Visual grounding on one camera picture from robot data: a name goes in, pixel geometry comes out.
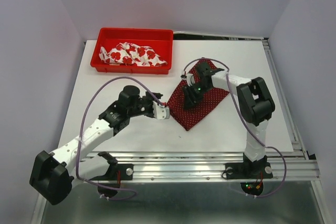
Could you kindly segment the dark red polka-dot skirt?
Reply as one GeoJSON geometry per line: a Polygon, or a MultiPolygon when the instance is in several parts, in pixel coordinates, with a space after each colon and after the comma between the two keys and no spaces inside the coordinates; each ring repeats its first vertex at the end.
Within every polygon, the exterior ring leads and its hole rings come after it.
{"type": "Polygon", "coordinates": [[[210,86],[210,90],[204,94],[203,100],[196,107],[185,110],[184,94],[182,88],[187,86],[186,81],[181,80],[171,94],[167,106],[170,108],[170,114],[186,131],[193,128],[210,112],[212,112],[221,101],[229,95],[229,91],[213,87],[211,83],[211,74],[219,70],[210,59],[200,59],[191,70],[184,69],[183,73],[192,73],[195,83],[201,82],[210,86]]]}

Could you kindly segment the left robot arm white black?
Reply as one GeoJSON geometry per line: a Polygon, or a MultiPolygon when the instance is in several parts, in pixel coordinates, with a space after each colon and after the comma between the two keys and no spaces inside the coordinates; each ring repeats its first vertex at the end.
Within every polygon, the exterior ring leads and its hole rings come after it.
{"type": "Polygon", "coordinates": [[[162,94],[150,91],[141,97],[139,88],[125,86],[118,99],[87,129],[80,127],[77,137],[50,153],[41,151],[35,157],[30,185],[51,205],[61,203],[79,182],[88,182],[79,174],[80,161],[127,127],[131,118],[146,116],[165,120],[170,117],[170,109],[161,103],[161,97],[162,94]]]}

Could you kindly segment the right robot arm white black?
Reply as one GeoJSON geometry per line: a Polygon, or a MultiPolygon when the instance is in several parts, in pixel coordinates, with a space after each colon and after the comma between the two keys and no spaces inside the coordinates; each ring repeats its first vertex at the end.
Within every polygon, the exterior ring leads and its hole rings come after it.
{"type": "Polygon", "coordinates": [[[228,166],[227,174],[242,173],[253,177],[266,167],[266,129],[275,111],[275,103],[263,78],[243,78],[229,73],[229,68],[214,68],[206,62],[196,66],[199,81],[192,73],[182,71],[186,81],[182,88],[184,109],[192,109],[214,88],[228,91],[247,131],[243,161],[228,166]]]}

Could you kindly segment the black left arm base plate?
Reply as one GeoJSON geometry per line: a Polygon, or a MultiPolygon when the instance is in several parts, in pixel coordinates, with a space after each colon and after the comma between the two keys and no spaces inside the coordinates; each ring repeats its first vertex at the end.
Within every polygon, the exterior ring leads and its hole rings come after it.
{"type": "Polygon", "coordinates": [[[131,163],[109,165],[105,173],[91,177],[90,180],[97,181],[130,181],[133,179],[134,165],[131,163]]]}

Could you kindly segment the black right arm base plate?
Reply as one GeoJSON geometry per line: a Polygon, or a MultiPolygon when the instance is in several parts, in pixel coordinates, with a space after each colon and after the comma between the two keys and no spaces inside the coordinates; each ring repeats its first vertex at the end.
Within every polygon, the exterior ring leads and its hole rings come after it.
{"type": "Polygon", "coordinates": [[[244,182],[249,179],[272,179],[274,177],[268,162],[258,164],[249,162],[226,163],[221,176],[226,180],[242,180],[244,182]]]}

